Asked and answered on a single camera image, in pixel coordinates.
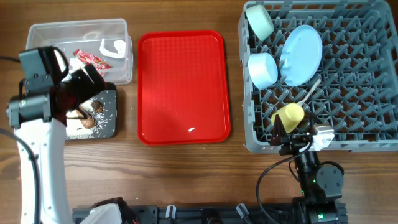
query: wooden surface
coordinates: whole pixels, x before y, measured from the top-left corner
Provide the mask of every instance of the wooden surface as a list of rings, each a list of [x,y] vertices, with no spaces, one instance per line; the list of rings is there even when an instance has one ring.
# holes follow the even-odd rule
[[[118,86],[116,137],[67,142],[65,147],[71,208],[117,196],[130,205],[256,204],[257,178],[281,157],[251,154],[244,147],[238,48],[243,4],[244,0],[0,4],[0,55],[16,57],[25,48],[32,24],[85,19],[124,18],[134,50],[140,36],[153,31],[214,29],[225,39],[229,138],[219,144],[147,147],[136,136],[136,82]],[[5,110],[23,74],[18,64],[0,62],[0,67],[0,127],[11,130]],[[18,223],[19,155],[15,141],[1,136],[0,142],[0,223]],[[346,170],[341,201],[347,203],[350,223],[398,222],[398,153],[321,152],[320,159],[338,162]],[[300,194],[287,164],[273,170],[261,187],[265,202],[289,202]]]

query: blue plate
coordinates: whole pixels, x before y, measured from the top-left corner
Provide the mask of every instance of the blue plate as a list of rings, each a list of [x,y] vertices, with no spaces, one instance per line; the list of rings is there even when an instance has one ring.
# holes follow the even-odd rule
[[[280,74],[290,86],[301,85],[313,77],[322,58],[322,41],[318,32],[308,25],[293,30],[282,49],[280,61],[285,61]]]

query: dish rack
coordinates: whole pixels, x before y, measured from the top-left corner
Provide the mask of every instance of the dish rack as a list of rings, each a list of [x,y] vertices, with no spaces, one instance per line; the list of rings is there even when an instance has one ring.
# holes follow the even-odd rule
[[[260,41],[245,11],[263,5],[275,31]],[[278,81],[260,91],[249,75],[251,54],[270,53],[278,68],[283,45],[298,26],[310,25],[320,34],[323,58],[313,78],[291,87],[279,73]],[[270,146],[271,115],[287,103],[299,102],[316,80],[321,84],[303,105],[335,130],[326,149],[350,151],[398,150],[398,36],[388,3],[383,0],[249,1],[238,24],[239,55],[244,78],[246,147],[253,153],[278,153]],[[310,130],[305,118],[293,137]]]

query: red snack wrapper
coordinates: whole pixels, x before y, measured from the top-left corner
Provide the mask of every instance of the red snack wrapper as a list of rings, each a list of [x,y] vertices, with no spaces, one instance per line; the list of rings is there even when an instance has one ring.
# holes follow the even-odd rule
[[[99,57],[93,55],[93,54],[89,54],[86,52],[83,52],[80,49],[77,49],[74,53],[73,56],[75,56],[76,58],[78,58],[81,62],[85,63],[86,65],[88,65],[89,63],[92,63],[95,68],[97,70],[101,70],[101,69],[108,69],[111,68],[110,65],[108,65],[107,63],[105,63],[103,60],[101,60]]]

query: red tray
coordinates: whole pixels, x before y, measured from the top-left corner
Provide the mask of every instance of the red tray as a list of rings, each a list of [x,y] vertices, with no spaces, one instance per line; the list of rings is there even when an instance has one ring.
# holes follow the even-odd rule
[[[231,131],[224,43],[213,30],[143,35],[137,134],[148,145],[219,142]]]

